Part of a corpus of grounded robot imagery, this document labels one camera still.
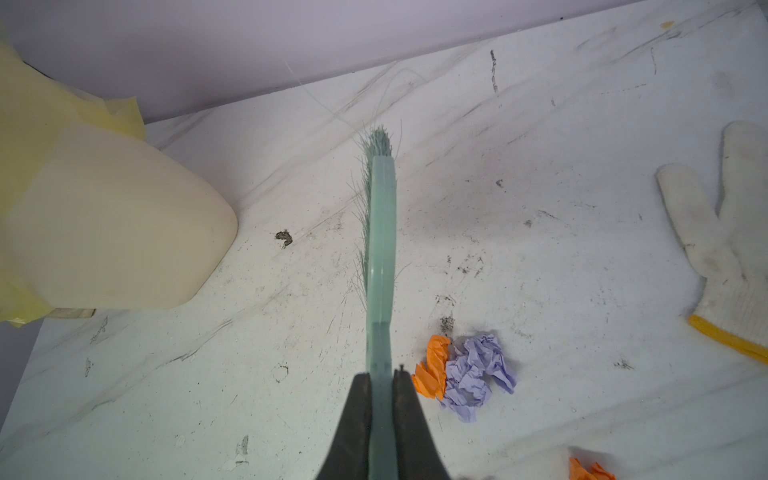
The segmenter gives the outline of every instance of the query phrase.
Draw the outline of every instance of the glove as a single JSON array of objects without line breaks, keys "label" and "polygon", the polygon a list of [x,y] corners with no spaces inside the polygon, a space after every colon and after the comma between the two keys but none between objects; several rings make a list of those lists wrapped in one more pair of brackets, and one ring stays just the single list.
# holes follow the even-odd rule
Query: glove
[{"label": "glove", "polygon": [[[352,381],[339,426],[316,480],[368,480],[371,420],[371,377],[360,373]],[[402,366],[392,379],[392,420],[398,480],[451,480],[429,434],[411,375]]]},{"label": "glove", "polygon": [[688,260],[707,278],[688,322],[768,363],[768,132],[745,121],[725,129],[719,216],[692,168],[670,164],[657,178]]}]

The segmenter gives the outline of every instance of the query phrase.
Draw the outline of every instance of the white work glove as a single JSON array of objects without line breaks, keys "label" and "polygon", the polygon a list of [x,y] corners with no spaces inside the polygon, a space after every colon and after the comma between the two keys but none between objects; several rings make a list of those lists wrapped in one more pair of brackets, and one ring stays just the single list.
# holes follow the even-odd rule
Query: white work glove
[{"label": "white work glove", "polygon": [[666,165],[657,178],[688,260],[707,278],[688,321],[768,363],[768,132],[745,121],[725,129],[719,216],[692,168]]}]

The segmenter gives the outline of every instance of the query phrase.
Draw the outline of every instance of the yellow plastic bag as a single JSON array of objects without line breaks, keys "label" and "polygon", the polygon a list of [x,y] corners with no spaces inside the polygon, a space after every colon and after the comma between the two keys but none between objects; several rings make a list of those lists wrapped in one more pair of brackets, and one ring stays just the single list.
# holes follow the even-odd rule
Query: yellow plastic bag
[{"label": "yellow plastic bag", "polygon": [[5,217],[45,165],[61,132],[76,123],[143,140],[135,98],[105,101],[59,84],[0,41],[0,321],[16,326],[53,310],[14,273],[3,238]]}]

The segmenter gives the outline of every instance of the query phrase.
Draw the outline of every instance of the green broom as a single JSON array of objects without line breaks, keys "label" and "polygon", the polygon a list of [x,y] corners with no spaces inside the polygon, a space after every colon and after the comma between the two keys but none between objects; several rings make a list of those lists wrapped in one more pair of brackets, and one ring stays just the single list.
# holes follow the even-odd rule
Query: green broom
[{"label": "green broom", "polygon": [[366,152],[361,193],[365,250],[360,253],[360,266],[366,295],[366,369],[371,376],[373,408],[369,479],[396,480],[389,344],[395,290],[395,161],[383,127],[374,129],[362,148]]}]

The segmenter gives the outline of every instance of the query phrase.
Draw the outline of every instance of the orange crumpled paper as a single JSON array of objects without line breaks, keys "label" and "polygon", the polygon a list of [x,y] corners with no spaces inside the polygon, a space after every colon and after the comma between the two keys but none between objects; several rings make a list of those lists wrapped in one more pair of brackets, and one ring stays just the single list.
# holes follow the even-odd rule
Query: orange crumpled paper
[{"label": "orange crumpled paper", "polygon": [[592,464],[592,473],[587,472],[576,458],[571,458],[570,480],[616,480],[616,475],[608,473],[597,462]]},{"label": "orange crumpled paper", "polygon": [[416,392],[428,399],[437,397],[442,400],[445,395],[445,363],[448,362],[450,344],[448,337],[433,335],[427,344],[427,365],[421,362],[411,375]]}]

